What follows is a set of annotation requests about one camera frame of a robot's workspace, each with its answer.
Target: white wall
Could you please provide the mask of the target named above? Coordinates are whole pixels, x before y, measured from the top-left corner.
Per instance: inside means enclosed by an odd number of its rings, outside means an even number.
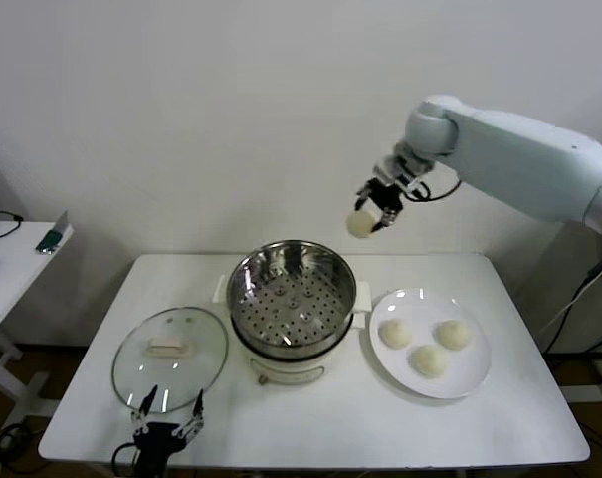
[[[0,0],[0,205],[69,209],[77,229],[8,327],[82,344],[137,255],[290,237],[480,251],[516,289],[557,228],[469,186],[372,240],[345,233],[432,93],[598,136],[602,1]]]

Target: steamed bun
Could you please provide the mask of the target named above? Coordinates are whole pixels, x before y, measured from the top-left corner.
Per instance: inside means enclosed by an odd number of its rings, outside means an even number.
[[[462,321],[447,321],[438,327],[436,337],[447,349],[460,351],[471,342],[471,329]]]
[[[449,361],[447,353],[439,346],[422,346],[417,348],[412,356],[412,366],[428,378],[442,376]]]
[[[411,343],[411,328],[400,319],[383,322],[378,332],[382,342],[391,349],[404,349]]]

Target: power cord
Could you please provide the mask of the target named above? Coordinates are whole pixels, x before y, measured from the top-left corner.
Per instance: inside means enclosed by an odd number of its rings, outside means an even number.
[[[14,214],[13,212],[9,212],[9,211],[0,211],[0,214],[7,215],[15,221],[15,226],[13,226],[12,229],[9,229],[8,231],[0,234],[0,238],[6,237],[9,234],[14,233],[15,231],[17,231],[20,228],[20,226],[22,226],[22,222],[24,222],[24,217],[20,216],[19,214]]]
[[[561,317],[562,314],[564,314],[564,317],[561,320],[561,323],[559,325],[557,333],[552,338],[552,341],[550,342],[550,344],[548,345],[548,347],[544,351],[545,354],[550,351],[550,349],[552,348],[552,346],[554,345],[554,343],[557,341],[557,339],[561,335],[561,332],[564,329],[564,325],[566,323],[566,320],[568,319],[568,316],[570,315],[570,311],[572,309],[572,306],[574,306],[577,303],[577,301],[579,299],[581,299],[581,297],[586,293],[586,291],[590,287],[592,287],[592,285],[595,282],[597,282],[599,280],[599,278],[601,278],[601,277],[602,277],[602,260],[599,261],[592,269],[590,269],[588,271],[588,273],[586,274],[586,277],[584,278],[584,280],[582,281],[582,283],[579,285],[579,287],[577,288],[577,290],[573,294],[572,300],[568,304],[566,304],[564,307],[562,307],[559,310],[559,312],[557,312],[557,314],[555,314],[555,316],[552,319],[550,319],[550,321],[548,321],[548,323],[545,326],[543,326],[541,328],[541,330],[539,331],[540,335],[543,334],[556,320],[558,320]]]
[[[21,470],[13,466],[13,462],[24,454],[35,436],[40,433],[41,431],[34,433],[23,423],[9,425],[0,430],[0,473],[6,468],[16,475],[32,475],[50,466],[51,463],[43,463],[29,470]]]
[[[552,346],[554,346],[555,342],[557,342],[557,339],[559,339],[559,336],[561,335],[561,332],[563,331],[563,328],[566,325],[566,321],[568,320],[568,316],[570,315],[570,311],[572,311],[572,307],[575,305],[575,302],[576,302],[575,299],[581,293],[581,290],[584,287],[586,287],[586,284],[588,284],[587,278],[583,280],[583,282],[579,285],[579,287],[577,288],[575,293],[572,295],[572,299],[570,300],[570,305],[566,309],[566,312],[564,313],[563,318],[561,319],[561,323],[559,324],[559,328],[557,329],[555,336],[552,338],[552,341],[550,341],[550,344],[548,344],[548,347],[546,347],[546,350],[543,351],[545,354],[548,354],[550,352],[550,349],[552,349]]]
[[[431,189],[429,186],[424,181],[420,181],[417,189],[413,190],[411,193],[405,192],[404,196],[411,202],[436,202],[449,197],[456,192],[461,185],[462,179],[458,178],[456,184],[447,192],[440,194],[439,196],[431,197]]]

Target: white table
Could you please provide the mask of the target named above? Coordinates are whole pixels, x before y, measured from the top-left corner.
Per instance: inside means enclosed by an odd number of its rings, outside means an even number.
[[[0,233],[8,231],[14,224],[0,221]],[[23,222],[15,232],[0,238],[0,324],[57,254],[42,255],[35,250],[52,227],[52,222]],[[60,247],[72,235],[73,228],[69,226]],[[58,402],[38,397],[49,375],[35,373],[31,381],[24,384],[9,373],[4,365],[9,359],[20,359],[22,353],[1,331],[0,351],[3,352],[0,358],[0,390],[16,403],[5,425],[19,422],[26,415],[52,416]]]
[[[217,280],[241,259],[146,255],[134,264],[40,442],[51,460],[109,461],[131,438],[129,409],[112,390],[112,358],[146,317],[201,306],[225,322],[228,361],[204,397],[206,425],[174,467],[399,469],[582,461],[590,450],[491,262],[474,254],[345,256],[372,295],[426,287],[469,305],[493,347],[486,383],[457,400],[397,385],[351,330],[328,375],[300,386],[259,386],[232,332]],[[160,419],[181,422],[177,410]]]

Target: floor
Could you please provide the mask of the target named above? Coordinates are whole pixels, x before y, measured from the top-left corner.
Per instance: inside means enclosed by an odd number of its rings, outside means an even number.
[[[59,350],[48,349],[42,350],[26,350],[22,360],[11,362],[8,368],[23,381],[28,381],[31,375],[37,370],[49,370],[52,372],[52,378],[47,383],[43,390],[43,396],[47,398],[61,398],[64,390],[68,386],[73,374],[80,364],[84,352],[82,350]],[[555,377],[560,384],[584,384],[594,383],[599,380],[594,368],[586,363],[570,362],[562,364],[555,369]],[[4,418],[11,409],[11,402],[0,394],[0,426]],[[572,405],[573,413],[576,418],[593,428],[596,432],[602,435],[602,404],[575,404]],[[47,419],[44,418],[29,418],[27,420],[29,427],[34,430],[43,430],[46,428]],[[468,472],[469,477],[524,477],[524,478],[556,478],[556,477],[602,477],[602,448],[591,443],[592,455],[591,458],[581,464],[572,466],[550,466],[540,468],[521,469],[515,468],[511,470],[495,469],[495,470],[471,470]],[[37,439],[26,454],[22,456],[14,465],[21,471],[26,471],[38,467],[43,463],[43,460],[37,454]],[[434,477],[453,477],[457,476],[453,471],[428,471],[428,472],[371,472],[365,473],[365,478],[393,478],[401,476],[434,476]],[[2,470],[2,478],[18,477],[8,470]],[[96,471],[78,464],[68,463],[51,463],[47,468],[38,473],[32,474],[33,477],[76,477],[76,478],[100,478],[101,475]],[[243,471],[216,471],[216,470],[200,470],[198,473],[192,470],[171,470],[169,478],[247,478],[250,476],[267,476],[274,478],[284,477],[299,477],[299,478],[357,478],[361,473],[357,472],[268,472],[265,475],[255,475]]]

